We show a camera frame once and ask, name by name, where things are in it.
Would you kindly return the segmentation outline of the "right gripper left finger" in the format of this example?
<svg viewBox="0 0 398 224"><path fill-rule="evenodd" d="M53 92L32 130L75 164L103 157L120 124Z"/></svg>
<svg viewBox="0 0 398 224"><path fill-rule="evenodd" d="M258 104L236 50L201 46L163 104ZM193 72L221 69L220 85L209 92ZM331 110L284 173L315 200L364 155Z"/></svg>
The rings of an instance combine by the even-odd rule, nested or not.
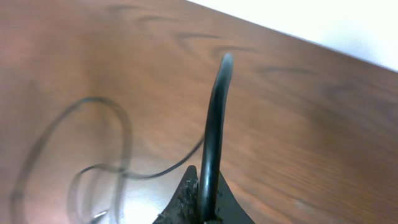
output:
<svg viewBox="0 0 398 224"><path fill-rule="evenodd" d="M153 224L195 224L197 214L198 176L195 166L188 166L169 204Z"/></svg>

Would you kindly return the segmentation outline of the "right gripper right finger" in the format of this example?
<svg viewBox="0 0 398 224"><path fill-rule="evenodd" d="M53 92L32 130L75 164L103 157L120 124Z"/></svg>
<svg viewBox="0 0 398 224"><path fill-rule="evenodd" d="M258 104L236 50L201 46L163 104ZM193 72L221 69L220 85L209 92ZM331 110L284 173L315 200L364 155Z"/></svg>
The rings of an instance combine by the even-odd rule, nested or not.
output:
<svg viewBox="0 0 398 224"><path fill-rule="evenodd" d="M254 224L228 187L222 173L219 174L218 190L215 205L216 223L221 224Z"/></svg>

